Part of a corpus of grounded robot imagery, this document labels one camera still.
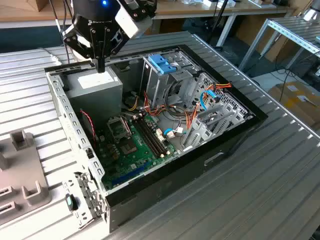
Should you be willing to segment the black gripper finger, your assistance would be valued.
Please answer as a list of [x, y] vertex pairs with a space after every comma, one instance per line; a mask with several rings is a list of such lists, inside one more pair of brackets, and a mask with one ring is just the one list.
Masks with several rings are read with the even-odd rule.
[[105, 59], [116, 55], [128, 41], [128, 36], [120, 28], [112, 32], [110, 28], [104, 29], [104, 38], [100, 57], [100, 72], [105, 72]]
[[89, 46], [80, 42], [74, 25], [70, 25], [66, 30], [62, 32], [63, 42], [69, 46], [72, 50], [77, 52], [85, 59], [91, 59], [92, 64], [95, 66], [98, 73], [101, 72], [101, 55], [97, 49], [89, 43]]

